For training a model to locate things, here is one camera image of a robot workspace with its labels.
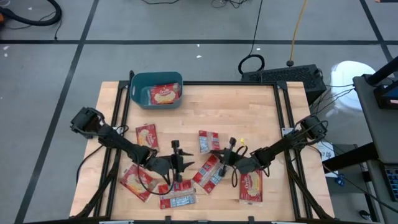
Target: wooden table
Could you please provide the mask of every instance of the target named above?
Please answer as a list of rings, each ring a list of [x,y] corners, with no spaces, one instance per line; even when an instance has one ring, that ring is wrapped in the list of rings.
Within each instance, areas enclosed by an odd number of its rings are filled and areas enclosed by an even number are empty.
[[[104,82],[99,93],[96,109],[105,115],[108,124],[111,122],[117,86],[117,82]],[[288,87],[294,120],[298,121],[310,114],[304,88],[302,83],[288,83]],[[281,91],[280,96],[285,123],[288,124]],[[199,130],[218,132],[222,148],[228,146],[230,137],[244,138],[249,151],[270,146],[281,138],[272,86],[185,86],[183,103],[177,110],[142,110],[131,101],[127,117],[130,130],[125,137],[136,143],[135,127],[145,123],[156,125],[160,155],[172,152],[170,142],[174,139],[180,140],[180,147],[185,152],[195,155],[184,158],[185,162],[195,161],[195,164],[183,173],[184,179],[191,179],[209,157],[207,154],[199,154]],[[89,140],[85,156],[98,146],[96,139]],[[70,215],[77,214],[98,188],[104,152],[103,149],[95,154],[82,167]],[[309,191],[325,211],[334,216],[318,152],[308,147],[302,151],[302,160]],[[122,152],[119,177],[130,165],[131,160]],[[294,213],[283,153],[272,162],[270,172],[270,177],[263,175],[262,207],[239,203],[239,187],[234,189],[231,186],[231,170],[210,195],[197,187],[196,204],[174,209],[159,209],[159,196],[156,195],[152,195],[147,203],[143,203],[118,183],[111,218],[164,220],[165,216],[170,215],[172,220],[245,221],[248,220],[248,216],[254,216],[257,221],[292,221]],[[150,175],[162,181],[157,174]],[[299,189],[298,192],[300,213],[304,217],[302,195]],[[106,192],[101,214],[104,214],[107,199]]]

